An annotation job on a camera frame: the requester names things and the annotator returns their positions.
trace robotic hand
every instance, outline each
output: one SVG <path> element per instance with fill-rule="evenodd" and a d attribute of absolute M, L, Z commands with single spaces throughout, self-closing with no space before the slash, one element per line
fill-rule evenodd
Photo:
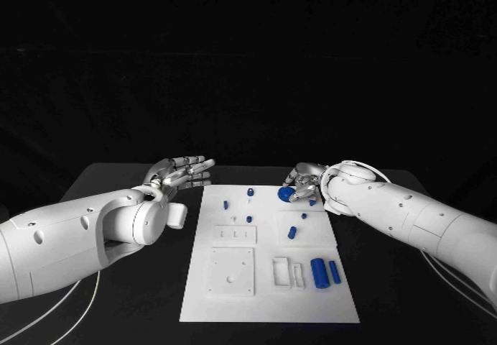
<path fill-rule="evenodd" d="M 143 185 L 38 208 L 0 224 L 0 303 L 63 289 L 184 227 L 179 189 L 211 185 L 215 160 L 162 160 Z"/>
<path fill-rule="evenodd" d="M 387 183 L 375 182 L 375 173 Z M 289 187 L 295 180 L 296 190 Z M 395 185 L 374 167 L 357 161 L 333 166 L 299 163 L 279 197 L 286 202 L 305 197 L 316 200 L 318 186 L 329 212 L 357 216 L 452 265 L 475 281 L 496 307 L 497 224 Z"/>

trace white cable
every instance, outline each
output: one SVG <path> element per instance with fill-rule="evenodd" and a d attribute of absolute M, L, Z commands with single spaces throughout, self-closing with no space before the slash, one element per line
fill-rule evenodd
<path fill-rule="evenodd" d="M 70 297 L 73 291 L 76 290 L 76 287 L 80 284 L 80 282 L 81 282 L 81 280 L 79 280 L 77 284 L 73 286 L 73 289 L 66 294 L 66 297 L 60 300 L 58 304 L 50 309 L 50 311 L 27 327 L 24 327 L 14 335 L 8 336 L 4 340 L 0 340 L 0 344 L 4 344 L 6 341 L 9 341 L 15 336 L 19 336 L 19 334 L 22 334 L 53 313 L 55 308 L 63 304 L 66 299 Z"/>
<path fill-rule="evenodd" d="M 429 260 L 429 257 L 424 253 L 424 251 L 421 250 L 420 252 L 423 252 L 423 256 L 426 257 L 427 262 L 430 263 L 430 266 L 433 267 L 433 269 L 436 270 L 436 272 L 439 273 L 440 277 L 446 280 L 446 283 L 455 288 L 456 291 L 459 291 L 459 293 L 473 302 L 473 304 L 495 318 L 497 319 L 497 314 L 491 312 L 485 306 L 480 305 L 480 303 L 453 285 L 453 283 L 447 280 L 446 276 L 443 276 L 443 274 L 440 273 L 439 269 L 436 268 L 436 266 L 433 265 L 431 261 Z"/>
<path fill-rule="evenodd" d="M 66 336 L 71 333 L 71 331 L 73 331 L 73 330 L 76 329 L 76 327 L 79 326 L 79 323 L 80 323 L 81 320 L 84 319 L 84 317 L 86 317 L 86 315 L 87 315 L 87 313 L 89 313 L 89 310 L 91 309 L 91 305 L 93 305 L 93 303 L 94 303 L 100 279 L 102 279 L 102 271 L 99 271 L 99 275 L 97 275 L 96 291 L 94 291 L 94 296 L 91 297 L 91 304 L 89 305 L 87 310 L 86 310 L 86 312 L 83 313 L 81 318 L 80 318 L 79 322 L 76 323 L 74 327 L 68 330 L 68 332 L 66 332 L 66 335 L 64 335 L 51 345 L 55 345 L 55 344 L 66 338 Z"/>
<path fill-rule="evenodd" d="M 362 162 L 357 162 L 355 160 L 349 160 L 348 162 L 357 163 L 357 164 L 362 165 L 364 167 L 367 167 L 368 169 L 371 169 L 372 171 L 375 171 L 385 178 L 385 181 L 388 183 L 393 183 L 390 178 L 384 175 L 384 173 L 378 169 L 375 169 L 371 165 L 368 165 L 368 164 L 365 164 Z"/>
<path fill-rule="evenodd" d="M 443 262 L 433 256 L 429 254 L 429 256 L 433 258 L 433 260 L 437 262 L 439 266 L 444 268 L 444 270 L 447 271 L 447 273 L 465 284 L 465 286 L 489 302 L 492 303 L 492 301 L 488 299 L 488 296 L 485 296 L 472 286 L 470 284 L 466 283 L 466 281 L 449 270 L 449 268 L 443 265 Z"/>

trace hole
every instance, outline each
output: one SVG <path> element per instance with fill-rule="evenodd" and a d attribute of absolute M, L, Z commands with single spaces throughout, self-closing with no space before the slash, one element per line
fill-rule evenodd
<path fill-rule="evenodd" d="M 34 237 L 35 237 L 35 242 L 38 244 L 42 244 L 44 243 L 44 231 L 38 230 L 34 234 Z"/>
<path fill-rule="evenodd" d="M 91 227 L 91 220 L 87 216 L 81 217 L 81 225 L 86 230 L 89 230 L 89 228 Z"/>

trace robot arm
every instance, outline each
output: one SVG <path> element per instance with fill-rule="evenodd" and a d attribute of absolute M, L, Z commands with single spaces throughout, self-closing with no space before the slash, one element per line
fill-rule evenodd
<path fill-rule="evenodd" d="M 326 210 L 357 216 L 384 234 L 430 253 L 476 282 L 497 305 L 497 224 L 394 183 L 375 182 L 372 170 L 344 161 L 315 175 Z"/>
<path fill-rule="evenodd" d="M 0 224 L 0 303 L 50 293 L 184 227 L 178 189 L 211 185 L 205 157 L 162 160 L 143 185 L 38 208 Z"/>

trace white mat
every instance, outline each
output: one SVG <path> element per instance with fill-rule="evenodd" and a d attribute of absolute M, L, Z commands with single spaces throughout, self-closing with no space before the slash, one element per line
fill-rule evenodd
<path fill-rule="evenodd" d="M 247 195 L 248 188 L 254 188 L 253 197 Z M 309 205 L 308 199 L 302 199 L 296 203 L 285 203 L 279 199 L 279 189 L 280 186 L 267 185 L 211 185 L 205 187 L 179 319 L 182 322 L 359 322 L 331 220 L 325 217 L 322 198 L 319 197 L 315 206 Z M 224 209 L 225 200 L 230 203 L 228 210 Z M 310 245 L 309 243 L 303 247 L 285 247 L 283 245 L 287 244 L 282 243 L 285 238 L 280 233 L 287 231 L 289 221 L 283 221 L 283 219 L 289 220 L 289 217 L 283 217 L 280 211 L 308 213 L 308 219 L 300 219 L 297 236 L 292 245 L 297 245 L 299 241 L 303 243 L 315 241 L 310 232 L 313 221 L 319 222 L 319 235 L 335 244 L 329 247 L 306 247 Z M 247 222 L 247 216 L 253 217 L 253 223 Z M 257 244 L 215 245 L 214 233 L 218 225 L 257 226 Z M 210 293 L 214 247 L 254 248 L 254 296 L 234 297 Z M 287 257 L 290 267 L 293 263 L 302 263 L 305 290 L 297 290 L 295 286 L 290 290 L 274 289 L 274 257 Z M 332 283 L 328 289 L 318 289 L 315 285 L 312 260 L 318 257 L 326 261 Z M 338 263 L 341 284 L 333 283 L 331 260 Z"/>

